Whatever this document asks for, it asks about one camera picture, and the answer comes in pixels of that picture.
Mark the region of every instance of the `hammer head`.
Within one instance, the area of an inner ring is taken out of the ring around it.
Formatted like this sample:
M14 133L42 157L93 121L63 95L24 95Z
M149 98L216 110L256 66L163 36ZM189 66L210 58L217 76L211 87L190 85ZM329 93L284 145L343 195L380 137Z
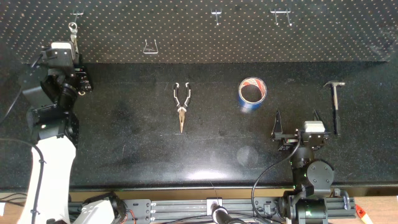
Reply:
M336 81L336 80L332 80L332 81L328 81L324 86L327 86L329 84L331 84L332 87L336 87L336 86L343 86L346 83L345 82L339 82L339 81Z

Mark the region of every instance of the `orange and white object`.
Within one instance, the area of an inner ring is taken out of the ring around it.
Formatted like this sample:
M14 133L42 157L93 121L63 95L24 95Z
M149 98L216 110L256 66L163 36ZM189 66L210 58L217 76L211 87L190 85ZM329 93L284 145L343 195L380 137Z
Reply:
M355 210L358 216L361 218L362 222L365 224L373 224L372 220L369 218L369 215L366 214L365 210L361 208L359 205L355 205Z

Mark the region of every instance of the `pliers handle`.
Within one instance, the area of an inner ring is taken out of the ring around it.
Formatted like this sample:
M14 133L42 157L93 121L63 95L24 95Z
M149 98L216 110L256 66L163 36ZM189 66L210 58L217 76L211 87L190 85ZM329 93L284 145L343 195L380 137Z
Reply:
M188 105L191 102L191 86L189 83L186 83L185 86L188 89L188 95L182 106L178 100L178 88L180 87L180 84L176 83L173 87L174 103L177 105L177 111L184 110L184 112L187 112Z

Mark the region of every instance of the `wooden floor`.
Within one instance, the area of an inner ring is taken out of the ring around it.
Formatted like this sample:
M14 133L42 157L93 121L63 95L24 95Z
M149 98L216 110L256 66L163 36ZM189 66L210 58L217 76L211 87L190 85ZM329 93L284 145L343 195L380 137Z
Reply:
M398 223L398 197L355 197L356 204L368 213L373 223L392 224ZM6 204L4 216L0 217L0 224L17 223L22 213L22 207ZM356 219L329 220L332 224L363 224Z

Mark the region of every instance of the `hammer handle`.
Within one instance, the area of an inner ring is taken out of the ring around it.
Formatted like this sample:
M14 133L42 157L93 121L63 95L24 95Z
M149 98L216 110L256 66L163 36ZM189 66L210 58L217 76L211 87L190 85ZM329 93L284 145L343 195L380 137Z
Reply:
M335 112L333 113L333 117L335 119L335 134L337 134L338 136L341 134L340 133L340 116L338 115L338 110L335 110Z

